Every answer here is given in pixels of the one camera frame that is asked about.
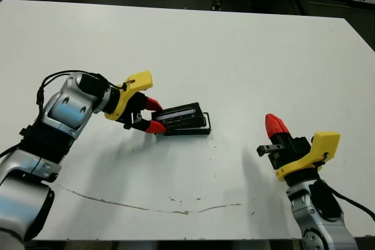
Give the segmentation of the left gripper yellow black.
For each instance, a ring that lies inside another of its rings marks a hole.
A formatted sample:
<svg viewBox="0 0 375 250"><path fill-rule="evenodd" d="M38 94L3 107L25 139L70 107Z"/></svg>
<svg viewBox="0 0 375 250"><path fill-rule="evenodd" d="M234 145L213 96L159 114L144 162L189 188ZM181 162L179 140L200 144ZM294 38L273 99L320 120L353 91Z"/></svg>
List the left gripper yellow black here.
<svg viewBox="0 0 375 250"><path fill-rule="evenodd" d="M159 112L163 108L159 102L146 97L143 91L153 86L149 70L129 76L121 85L110 87L109 100L103 108L105 117L119 122L125 129L137 129L146 133L165 133L166 128L158 121L142 118L141 111Z"/></svg>

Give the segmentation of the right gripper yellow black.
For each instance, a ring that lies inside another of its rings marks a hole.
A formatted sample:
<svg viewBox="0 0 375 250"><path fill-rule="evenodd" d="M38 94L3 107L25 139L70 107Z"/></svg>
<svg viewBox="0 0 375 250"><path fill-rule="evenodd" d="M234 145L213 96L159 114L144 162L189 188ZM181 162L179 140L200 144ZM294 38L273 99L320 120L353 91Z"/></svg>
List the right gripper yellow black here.
<svg viewBox="0 0 375 250"><path fill-rule="evenodd" d="M319 177L319 169L336 153L340 134L317 132L312 143L306 137L292 137L284 122L274 114L265 116L270 145L257 148L259 156L267 155L279 181L308 181Z"/></svg>

